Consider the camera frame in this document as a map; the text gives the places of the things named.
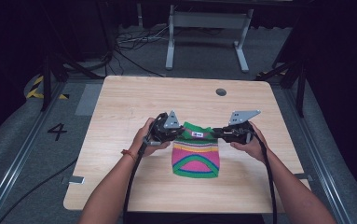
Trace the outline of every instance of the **person's arm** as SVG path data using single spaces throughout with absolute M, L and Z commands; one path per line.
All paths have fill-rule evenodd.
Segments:
M 251 123 L 259 138 L 265 143 L 268 162 L 273 173 L 274 184 L 281 197 L 283 208 L 292 223 L 336 223 L 324 204 L 300 180 L 298 180 L 270 150 L 266 139 Z M 256 138 L 247 145 L 231 143 L 232 147 L 247 152 L 265 163 L 261 147 Z
M 143 128 L 135 135 L 128 151 L 137 157 L 143 138 L 149 130 L 149 125 L 154 119 L 148 119 Z M 158 147 L 147 147 L 144 156 L 149 156 L 157 149 L 166 148 L 170 142 L 165 142 Z M 82 211 L 78 223 L 116 223 L 123 209 L 126 190 L 129 184 L 131 170 L 134 167 L 131 155 L 123 155 L 114 168 L 100 182 L 91 193 Z

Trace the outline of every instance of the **green stripe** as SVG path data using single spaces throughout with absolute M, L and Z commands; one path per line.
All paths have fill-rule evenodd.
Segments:
M 211 161 L 209 161 L 208 159 L 200 156 L 200 155 L 191 155 L 191 156 L 187 156 L 185 158 L 183 158 L 182 160 L 178 161 L 177 163 L 175 163 L 172 166 L 173 171 L 178 171 L 179 169 L 181 169 L 181 167 L 183 167 L 185 164 L 191 162 L 191 161 L 201 161 L 202 163 L 206 164 L 208 166 L 208 168 L 210 168 L 210 170 L 213 171 L 214 174 L 218 174 L 219 172 L 219 168 L 213 164 Z
M 185 177 L 192 177 L 192 178 L 213 178 L 213 177 L 218 177 L 218 174 L 214 173 L 192 173 L 192 172 L 186 172 L 183 170 L 176 170 L 174 171 L 176 175 L 180 176 L 185 176 Z
M 184 123 L 184 128 L 191 130 L 192 132 L 196 133 L 208 133 L 207 136 L 205 136 L 203 139 L 210 139 L 214 140 L 213 136 L 210 133 L 213 133 L 213 129 L 208 127 L 208 128 L 201 128 L 199 126 L 196 126 L 194 124 L 191 124 L 189 122 Z M 184 131 L 180 136 L 178 136 L 178 139 L 194 139 L 191 133 Z

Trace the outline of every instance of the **metal stand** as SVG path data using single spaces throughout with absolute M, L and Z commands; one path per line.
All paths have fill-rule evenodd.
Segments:
M 180 12 L 175 11 L 174 6 L 170 6 L 169 19 L 169 46 L 167 48 L 166 69 L 172 70 L 174 58 L 174 27 L 204 27 L 204 28 L 223 28 L 241 29 L 239 41 L 234 42 L 237 57 L 240 62 L 241 71 L 249 72 L 248 64 L 242 51 L 245 36 L 254 10 L 250 9 L 246 14 L 226 14 L 226 13 L 204 13 L 204 12 Z

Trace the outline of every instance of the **table leg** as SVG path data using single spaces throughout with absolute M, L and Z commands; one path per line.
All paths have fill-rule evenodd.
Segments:
M 169 17 L 169 46 L 167 48 L 166 69 L 172 70 L 172 63 L 174 60 L 174 6 L 170 6 Z
M 244 45 L 245 36 L 247 36 L 248 28 L 250 26 L 253 13 L 254 13 L 253 9 L 248 10 L 247 18 L 244 21 L 244 24 L 242 25 L 240 41 L 234 42 L 237 57 L 239 58 L 239 62 L 240 62 L 241 71 L 243 73 L 249 72 L 248 64 L 247 64 L 247 61 L 245 60 L 244 52 L 242 51 L 242 46 Z

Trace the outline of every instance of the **cable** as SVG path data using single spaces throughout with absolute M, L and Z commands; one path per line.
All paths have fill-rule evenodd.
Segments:
M 148 73 L 150 73 L 150 74 L 157 75 L 157 76 L 159 76 L 159 77 L 164 77 L 163 75 L 161 75 L 161 74 L 159 74 L 159 73 L 152 72 L 152 71 L 150 71 L 150 70 L 148 70 L 148 69 L 146 69 L 146 68 L 140 66 L 138 63 L 135 63 L 132 59 L 126 57 L 125 55 L 123 55 L 123 54 L 122 54 L 121 52 L 119 52 L 118 50 L 117 50 L 117 53 L 120 54 L 123 58 L 129 60 L 131 63 L 134 63 L 134 64 L 135 64 L 136 66 L 138 66 L 139 68 L 143 69 L 145 72 L 148 72 Z
M 155 118 L 155 121 L 158 120 L 159 118 L 160 118 L 160 115 L 158 115 Z M 135 176 L 135 173 L 137 172 L 138 165 L 140 164 L 140 161 L 143 158 L 144 152 L 147 147 L 147 142 L 150 141 L 150 135 L 151 135 L 151 132 L 155 126 L 155 121 L 152 122 L 151 126 L 149 127 L 148 134 L 144 137 L 143 144 L 141 145 L 140 149 L 138 150 L 137 161 L 135 161 L 134 167 L 132 168 L 132 171 L 131 171 L 128 188 L 126 190 L 125 203 L 123 204 L 123 224 L 127 223 L 127 213 L 128 213 L 128 207 L 129 207 L 129 198 L 130 198 L 132 181 L 134 180 L 134 176 Z
M 121 76 L 125 73 L 125 70 L 123 69 L 122 65 L 120 64 L 120 60 L 117 58 L 117 56 L 114 55 L 114 58 L 117 60 L 117 63 L 119 64 L 119 68 L 122 70 L 120 73 Z
M 108 67 L 109 67 L 109 69 L 111 69 L 111 71 L 114 73 L 114 75 L 117 76 L 117 73 L 114 71 L 114 69 L 112 69 L 111 64 L 108 63 Z
M 96 69 L 99 69 L 99 68 L 102 68 L 104 66 L 106 66 L 109 62 L 111 62 L 112 60 L 112 52 L 111 51 L 108 51 L 105 53 L 105 55 L 101 58 L 101 62 L 98 63 L 98 64 L 95 64 L 95 65 L 92 65 L 92 66 L 89 66 L 89 67 L 84 67 L 86 70 L 89 70 L 89 71 L 93 71 L 93 70 L 96 70 Z M 64 67 L 66 71 L 68 72 L 80 72 L 78 69 L 75 69 L 73 68 L 72 66 L 70 67 Z
M 57 173 L 55 173 L 54 175 L 51 175 L 50 177 L 48 177 L 47 179 L 45 179 L 44 181 L 42 181 L 41 183 L 37 184 L 35 187 L 33 187 L 32 189 L 30 189 L 27 193 L 25 193 L 23 196 L 21 196 L 21 198 L 19 198 L 5 213 L 4 215 L 0 218 L 0 223 L 2 223 L 4 221 L 4 219 L 7 217 L 7 215 L 9 215 L 9 213 L 21 202 L 23 201 L 23 199 L 25 199 L 29 194 L 33 193 L 36 189 L 38 189 L 39 187 L 41 187 L 43 184 L 47 183 L 50 179 L 52 179 L 53 177 L 55 177 L 56 175 L 61 174 L 62 172 L 64 172 L 66 169 L 68 169 L 70 166 L 72 166 L 74 163 L 76 163 L 76 161 L 78 160 L 78 158 L 76 158 L 75 160 L 71 161 L 68 165 L 66 165 L 64 168 L 62 168 L 60 171 L 58 171 Z
M 56 30 L 56 27 L 54 26 L 54 23 L 53 23 L 53 21 L 52 21 L 52 19 L 50 18 L 50 16 L 49 16 L 49 14 L 48 14 L 48 12 L 47 12 L 47 10 L 45 9 L 45 6 L 44 6 L 44 4 L 42 3 L 42 1 L 40 1 L 40 0 L 38 0 L 38 3 L 39 3 L 39 5 L 42 7 L 42 11 L 43 11 L 43 13 L 45 14 L 45 16 L 47 17 L 47 19 L 48 19 L 48 23 L 49 23 L 49 25 L 51 26 L 51 28 L 52 28 L 52 30 L 53 30 L 53 32 L 54 32 L 54 34 L 55 34 L 55 36 L 57 37 L 57 39 L 59 40 L 59 42 L 60 42 L 60 44 L 61 44 L 61 46 L 62 46 L 62 49 L 63 49 L 63 51 L 65 52 L 65 54 L 66 54 L 66 56 L 68 57 L 68 59 L 69 60 L 71 60 L 71 61 L 73 61 L 74 60 L 74 58 L 73 58 L 73 56 L 70 54 L 70 52 L 68 51 L 68 49 L 67 49 L 67 47 L 65 47 L 65 45 L 64 45 L 64 43 L 63 43 L 63 41 L 62 41 L 62 37 L 59 35 L 59 32 Z M 100 15 L 100 9 L 97 7 L 97 12 L 98 12 L 98 16 L 99 16 L 99 18 L 100 18 L 100 20 L 101 20 L 101 23 L 103 23 L 103 20 L 101 19 L 101 15 Z M 104 35 L 104 39 L 106 40 L 106 33 L 105 33 L 105 30 L 103 29 L 103 35 Z M 106 42 L 106 45 L 107 45 L 107 48 L 108 48 L 108 50 L 110 49 L 110 46 L 108 45 L 108 41 L 105 41 Z M 108 63 L 109 61 L 111 61 L 111 59 L 112 59 L 112 57 L 109 55 L 110 54 L 110 51 L 108 51 L 107 53 L 106 53 L 106 55 L 103 57 L 103 60 L 102 60 L 102 62 L 100 63 L 100 64 L 96 64 L 96 65 L 93 65 L 93 66 L 90 66 L 90 67 L 85 67 L 84 69 L 85 70 L 88 70 L 88 71 L 92 71 L 92 70 L 95 70 L 95 69 L 98 69 L 98 68 L 102 68 L 103 66 L 105 66 L 106 65 L 106 63 Z M 78 69 L 77 67 L 75 67 L 75 66 L 72 66 L 71 65 L 71 67 L 73 67 L 73 68 L 67 68 L 67 67 L 64 67 L 68 72 L 74 72 L 74 71 L 77 71 L 77 72 L 79 72 L 79 73 L 84 73 L 83 71 L 83 69 Z M 88 76 L 89 77 L 91 77 L 91 78 L 96 78 L 96 79 L 100 79 L 100 78 L 102 78 L 102 77 L 95 77 L 95 76 L 93 76 L 93 75 L 89 75 L 89 73 L 86 73 L 86 74 L 88 74 Z
M 137 36 L 134 36 L 132 33 L 123 33 L 120 34 L 117 37 L 117 46 L 121 50 L 133 50 L 133 49 L 140 49 L 141 47 L 145 46 L 148 43 L 154 43 L 159 41 L 160 39 L 167 40 L 166 38 L 163 38 L 164 34 L 166 33 L 167 29 L 169 26 L 164 27 L 161 30 L 155 31 L 152 33 L 152 31 L 138 31 L 140 32 Z M 119 44 L 129 44 L 131 45 L 129 47 L 126 46 L 119 46 Z
M 271 203 L 273 207 L 273 223 L 276 224 L 277 203 L 273 185 L 273 173 L 271 172 L 270 163 L 268 162 L 268 150 L 266 149 L 265 143 L 260 140 L 260 137 L 257 135 L 256 132 L 251 132 L 251 134 L 256 137 L 257 141 L 259 141 L 260 147 L 262 148 L 263 159 L 265 160 L 266 170 L 268 171 L 268 186 L 270 187 Z

